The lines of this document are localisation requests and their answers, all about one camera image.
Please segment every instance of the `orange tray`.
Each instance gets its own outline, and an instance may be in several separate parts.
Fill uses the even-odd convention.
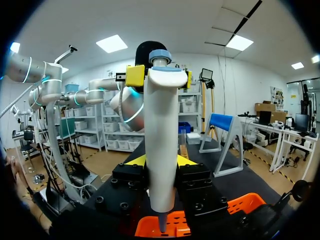
[[[228,201],[228,212],[234,214],[243,210],[246,214],[252,212],[265,201],[256,193],[248,193],[234,200]],[[140,219],[135,231],[136,237],[144,238],[172,238],[191,235],[187,225],[185,212],[174,211],[168,214],[166,231],[160,232],[157,216],[145,216]]]

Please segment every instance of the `poster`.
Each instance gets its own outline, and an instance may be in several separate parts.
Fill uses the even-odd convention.
[[[284,92],[277,87],[271,86],[271,103],[275,104],[276,111],[284,110]]]

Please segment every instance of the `blue cap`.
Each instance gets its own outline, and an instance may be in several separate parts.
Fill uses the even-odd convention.
[[[172,59],[171,53],[163,49],[157,49],[150,52],[149,63],[152,64],[155,58],[164,58],[167,60],[167,64],[170,64]]]

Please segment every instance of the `blue stand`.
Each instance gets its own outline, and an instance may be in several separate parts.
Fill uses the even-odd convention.
[[[215,128],[220,128],[228,132],[223,149],[221,149],[221,141],[219,140],[218,136],[216,136],[218,141],[218,148],[204,149],[206,136],[209,133],[210,126],[214,126]],[[222,164],[224,163],[225,157],[227,155],[227,152],[229,150],[230,144],[232,143],[233,139],[236,139],[239,146],[240,157],[239,157],[238,166],[221,171],[220,169],[222,167]],[[244,169],[243,168],[244,154],[243,154],[243,141],[242,141],[242,125],[239,120],[239,117],[211,113],[211,117],[206,125],[205,133],[202,137],[202,143],[199,149],[199,153],[204,154],[204,153],[214,153],[214,152],[221,152],[219,162],[215,167],[215,170],[213,173],[215,177],[221,177],[224,175],[233,174],[233,173],[242,171]]]

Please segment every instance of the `black chair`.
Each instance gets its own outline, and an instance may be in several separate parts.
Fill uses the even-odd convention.
[[[25,130],[23,132],[23,139],[26,141],[26,144],[22,144],[20,148],[20,152],[22,155],[27,155],[30,161],[31,167],[28,168],[29,173],[33,173],[35,171],[34,164],[32,163],[30,153],[35,151],[35,149],[30,145],[34,142],[34,133],[31,130]]]
[[[252,145],[252,143],[249,142],[243,142],[243,163],[247,166],[250,165],[251,161],[247,158],[245,158],[245,151],[251,150],[253,149],[254,146]]]

